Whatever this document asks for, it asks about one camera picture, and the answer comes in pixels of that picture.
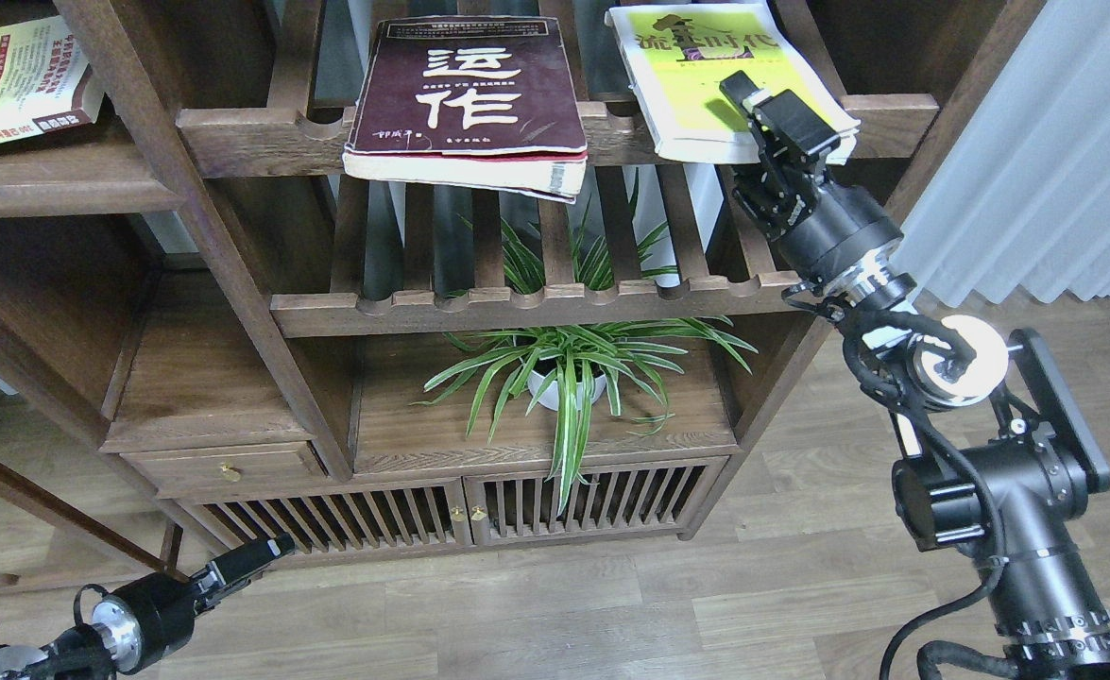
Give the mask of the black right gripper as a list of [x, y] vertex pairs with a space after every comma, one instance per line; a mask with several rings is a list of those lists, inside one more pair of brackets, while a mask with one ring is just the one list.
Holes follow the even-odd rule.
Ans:
[[733, 168], [733, 197], [784, 262], [817, 290], [901, 290], [890, 257], [904, 238], [862, 187], [830, 176], [827, 155], [842, 138], [791, 90], [770, 94], [744, 72], [720, 91], [747, 116], [763, 164]]

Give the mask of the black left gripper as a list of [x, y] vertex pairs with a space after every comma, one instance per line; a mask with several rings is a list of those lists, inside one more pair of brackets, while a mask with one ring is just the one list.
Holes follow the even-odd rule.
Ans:
[[221, 591], [235, 591], [297, 550], [290, 534], [255, 539], [218, 555], [188, 583], [164, 574], [148, 575], [105, 593], [92, 611], [120, 674], [137, 674], [186, 646], [200, 615], [213, 610]]

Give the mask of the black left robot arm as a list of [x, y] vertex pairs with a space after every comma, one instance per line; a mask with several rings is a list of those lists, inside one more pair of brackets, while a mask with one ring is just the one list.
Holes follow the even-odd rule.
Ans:
[[253, 539], [218, 555], [186, 582], [160, 572], [101, 595], [92, 619], [82, 617], [74, 599], [74, 627], [41, 647], [0, 645], [0, 679], [114, 679], [137, 674], [188, 645], [196, 617], [206, 615], [231, 593], [260, 577], [283, 556], [297, 549], [289, 534]]

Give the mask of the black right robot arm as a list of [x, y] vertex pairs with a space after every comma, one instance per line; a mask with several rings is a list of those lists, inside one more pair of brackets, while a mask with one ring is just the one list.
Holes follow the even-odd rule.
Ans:
[[1110, 679], [1110, 611], [1066, 529], [1110, 489], [1110, 465], [1041, 335], [918, 314], [912, 276], [890, 263], [904, 236], [896, 221], [826, 165], [840, 134], [793, 91], [773, 94], [744, 72], [720, 91], [759, 159], [736, 168], [733, 196], [801, 280], [784, 300], [840, 333], [854, 378], [891, 414], [900, 520], [918, 550], [953, 547], [981, 576], [972, 593], [904, 625], [879, 676], [914, 630], [986, 600], [1005, 653], [934, 640], [917, 651], [917, 674], [938, 679], [949, 664], [1005, 679]]

